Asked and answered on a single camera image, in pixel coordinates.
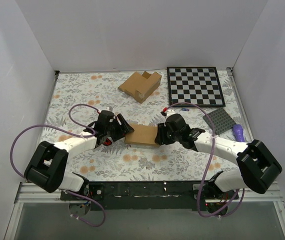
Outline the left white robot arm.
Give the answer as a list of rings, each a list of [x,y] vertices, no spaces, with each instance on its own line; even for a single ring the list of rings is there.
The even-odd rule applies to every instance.
[[[79,136],[55,143],[42,141],[27,165],[24,177],[48,193],[71,191],[76,199],[84,200],[89,194],[89,181],[77,173],[66,172],[68,161],[100,145],[111,145],[132,132],[134,129],[121,114],[102,110],[97,120],[87,125]]]

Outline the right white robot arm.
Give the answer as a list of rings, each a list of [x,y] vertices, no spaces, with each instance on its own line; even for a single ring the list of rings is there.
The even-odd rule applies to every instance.
[[[155,143],[160,146],[176,142],[188,150],[208,153],[237,165],[236,170],[216,173],[202,187],[215,199],[222,198],[228,191],[244,188],[264,194],[283,170],[262,141],[236,142],[213,137],[204,129],[191,128],[178,113],[157,125],[155,137]]]

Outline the red black utility knife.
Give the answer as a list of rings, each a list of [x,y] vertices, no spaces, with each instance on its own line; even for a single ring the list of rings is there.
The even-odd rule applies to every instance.
[[[103,143],[104,146],[110,146],[112,142],[109,139],[106,139],[106,141]]]

